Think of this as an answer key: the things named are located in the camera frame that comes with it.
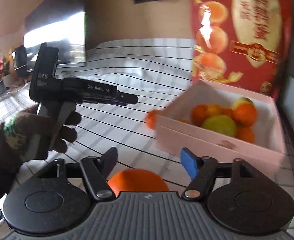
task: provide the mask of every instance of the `gray ribbed surface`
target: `gray ribbed surface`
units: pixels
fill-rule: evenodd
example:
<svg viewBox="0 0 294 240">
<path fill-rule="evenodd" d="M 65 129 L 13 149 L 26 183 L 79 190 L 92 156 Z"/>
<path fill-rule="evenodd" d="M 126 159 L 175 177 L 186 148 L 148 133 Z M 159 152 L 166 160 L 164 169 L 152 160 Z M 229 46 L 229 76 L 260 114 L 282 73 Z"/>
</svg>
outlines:
<svg viewBox="0 0 294 240">
<path fill-rule="evenodd" d="M 189 203 L 175 192 L 122 193 L 109 203 L 98 204 L 76 228 L 56 236 L 28 237 L 16 232 L 7 240 L 236 240 L 253 239 L 231 233 L 214 223 L 200 204 Z M 285 232 L 257 237 L 292 240 Z"/>
</svg>

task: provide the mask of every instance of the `yellow-green fruit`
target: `yellow-green fruit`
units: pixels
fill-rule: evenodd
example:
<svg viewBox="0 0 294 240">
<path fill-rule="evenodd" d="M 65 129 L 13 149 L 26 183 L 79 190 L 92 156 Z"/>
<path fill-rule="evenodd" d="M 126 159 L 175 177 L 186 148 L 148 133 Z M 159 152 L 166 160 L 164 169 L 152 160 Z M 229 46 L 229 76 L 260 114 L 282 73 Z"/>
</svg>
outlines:
<svg viewBox="0 0 294 240">
<path fill-rule="evenodd" d="M 240 104 L 251 104 L 254 105 L 254 103 L 249 99 L 249 98 L 238 98 L 236 101 L 234 101 L 232 103 L 231 109 L 235 110 L 237 108 L 238 105 Z"/>
<path fill-rule="evenodd" d="M 203 122 L 201 127 L 231 137 L 235 137 L 237 132 L 236 123 L 226 115 L 209 117 Z"/>
</svg>

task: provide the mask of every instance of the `silver screw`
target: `silver screw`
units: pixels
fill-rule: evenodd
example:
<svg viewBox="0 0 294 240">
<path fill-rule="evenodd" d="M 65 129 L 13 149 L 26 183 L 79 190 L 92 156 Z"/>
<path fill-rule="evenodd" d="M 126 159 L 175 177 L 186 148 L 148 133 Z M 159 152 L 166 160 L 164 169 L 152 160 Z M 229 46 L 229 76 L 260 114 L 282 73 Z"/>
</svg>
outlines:
<svg viewBox="0 0 294 240">
<path fill-rule="evenodd" d="M 200 196 L 200 192 L 195 189 L 190 189 L 185 192 L 185 196 L 189 198 L 196 198 Z"/>
<path fill-rule="evenodd" d="M 97 193 L 97 197 L 108 198 L 112 196 L 112 192 L 110 190 L 101 190 Z"/>
</svg>

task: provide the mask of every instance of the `person's hand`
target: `person's hand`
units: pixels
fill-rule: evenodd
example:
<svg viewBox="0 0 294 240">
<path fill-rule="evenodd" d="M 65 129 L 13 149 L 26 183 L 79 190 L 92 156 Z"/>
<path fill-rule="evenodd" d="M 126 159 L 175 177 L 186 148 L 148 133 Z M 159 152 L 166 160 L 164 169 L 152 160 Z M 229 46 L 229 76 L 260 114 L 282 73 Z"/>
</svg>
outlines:
<svg viewBox="0 0 294 240">
<path fill-rule="evenodd" d="M 25 157 L 28 140 L 34 134 L 50 137 L 56 122 L 48 116 L 36 115 L 37 105 L 20 111 L 14 118 L 0 124 L 0 166 L 7 171 L 16 172 L 23 162 L 29 161 Z M 81 121 L 81 115 L 72 112 L 67 118 L 66 125 L 76 125 Z M 57 136 L 53 149 L 60 153 L 67 151 L 67 142 L 74 142 L 77 132 L 63 126 Z"/>
</svg>

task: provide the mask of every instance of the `finger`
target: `finger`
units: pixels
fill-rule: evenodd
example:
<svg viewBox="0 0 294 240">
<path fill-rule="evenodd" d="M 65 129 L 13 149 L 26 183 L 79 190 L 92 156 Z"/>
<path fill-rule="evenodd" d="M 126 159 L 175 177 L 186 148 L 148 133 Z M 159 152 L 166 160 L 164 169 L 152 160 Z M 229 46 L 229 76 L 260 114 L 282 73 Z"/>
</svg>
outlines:
<svg viewBox="0 0 294 240">
<path fill-rule="evenodd" d="M 49 136 L 52 134 L 55 120 L 49 116 L 20 113 L 16 116 L 16 128 L 23 135 L 40 134 Z"/>
<path fill-rule="evenodd" d="M 63 141 L 62 139 L 58 138 L 56 139 L 54 145 L 53 145 L 53 149 L 56 152 L 59 153 L 65 153 L 67 151 L 67 144 L 65 141 Z"/>
<path fill-rule="evenodd" d="M 33 105 L 31 107 L 28 107 L 21 112 L 30 113 L 30 114 L 36 114 L 38 110 L 38 105 Z"/>
<path fill-rule="evenodd" d="M 66 125 L 76 125 L 81 122 L 81 114 L 72 112 L 65 121 Z"/>
<path fill-rule="evenodd" d="M 77 139 L 76 129 L 71 129 L 69 127 L 63 126 L 60 129 L 58 137 L 66 140 L 67 142 L 74 142 Z"/>
</svg>

